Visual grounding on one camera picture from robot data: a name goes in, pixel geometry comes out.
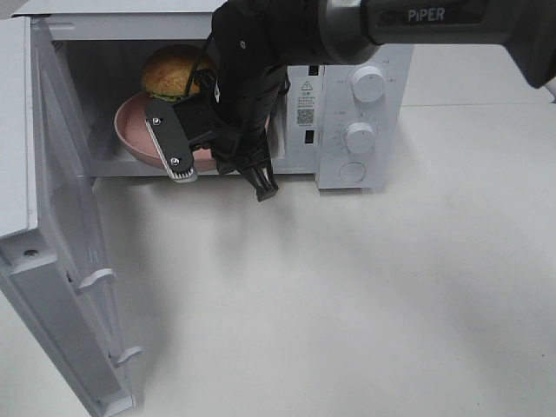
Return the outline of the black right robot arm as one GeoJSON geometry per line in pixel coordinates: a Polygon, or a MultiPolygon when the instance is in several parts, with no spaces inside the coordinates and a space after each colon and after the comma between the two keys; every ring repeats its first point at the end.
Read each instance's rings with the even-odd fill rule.
{"type": "Polygon", "coordinates": [[[192,151],[211,150],[222,173],[238,172],[259,200],[277,186],[265,123],[291,65],[356,65],[385,44],[499,44],[526,81],[555,76],[552,1],[227,1],[212,15],[208,43],[219,73],[197,70],[207,126],[183,135],[169,172],[193,173],[192,151]]]}

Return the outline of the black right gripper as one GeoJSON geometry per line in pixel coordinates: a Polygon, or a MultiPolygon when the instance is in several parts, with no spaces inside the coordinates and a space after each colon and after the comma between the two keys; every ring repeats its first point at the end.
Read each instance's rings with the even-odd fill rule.
{"type": "Polygon", "coordinates": [[[288,88],[287,67],[223,64],[215,75],[202,69],[202,91],[173,105],[192,148],[209,149],[221,174],[241,174],[258,202],[276,195],[266,123],[288,88]]]}

